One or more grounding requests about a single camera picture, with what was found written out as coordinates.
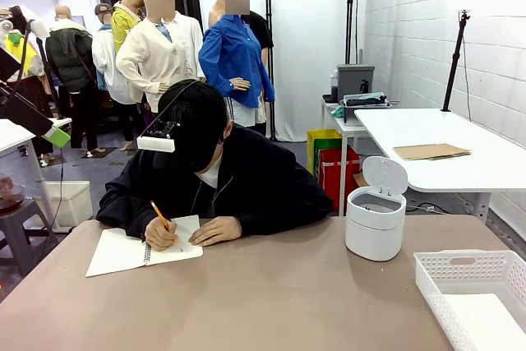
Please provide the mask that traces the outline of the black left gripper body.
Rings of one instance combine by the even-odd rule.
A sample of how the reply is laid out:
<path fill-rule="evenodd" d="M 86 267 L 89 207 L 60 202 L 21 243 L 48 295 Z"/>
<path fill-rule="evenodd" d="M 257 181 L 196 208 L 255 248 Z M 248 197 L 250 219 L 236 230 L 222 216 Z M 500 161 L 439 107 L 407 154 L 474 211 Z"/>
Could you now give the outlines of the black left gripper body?
<path fill-rule="evenodd" d="M 3 46 L 0 47 L 0 79 L 7 82 L 20 71 L 20 62 Z"/>

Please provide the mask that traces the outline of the person right hand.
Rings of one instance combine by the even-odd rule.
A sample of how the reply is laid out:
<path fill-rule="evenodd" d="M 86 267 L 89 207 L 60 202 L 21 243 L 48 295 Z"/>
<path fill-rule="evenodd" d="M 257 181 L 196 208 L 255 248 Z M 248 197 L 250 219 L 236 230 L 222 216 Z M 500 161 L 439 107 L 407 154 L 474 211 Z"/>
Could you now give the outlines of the person right hand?
<path fill-rule="evenodd" d="M 176 227 L 175 223 L 165 222 L 161 217 L 157 216 L 147 224 L 145 240 L 155 251 L 164 251 L 178 243 Z"/>

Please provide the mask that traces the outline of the person left hand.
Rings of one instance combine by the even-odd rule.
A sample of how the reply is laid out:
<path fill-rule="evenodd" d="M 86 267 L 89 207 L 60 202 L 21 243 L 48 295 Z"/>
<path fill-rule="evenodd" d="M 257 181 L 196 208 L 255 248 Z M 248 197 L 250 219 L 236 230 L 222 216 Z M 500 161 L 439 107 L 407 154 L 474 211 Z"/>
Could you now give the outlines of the person left hand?
<path fill-rule="evenodd" d="M 208 247 L 221 242 L 229 242 L 242 236 L 242 228 L 237 218 L 219 216 L 211 219 L 190 236 L 188 242 L 193 246 Z"/>

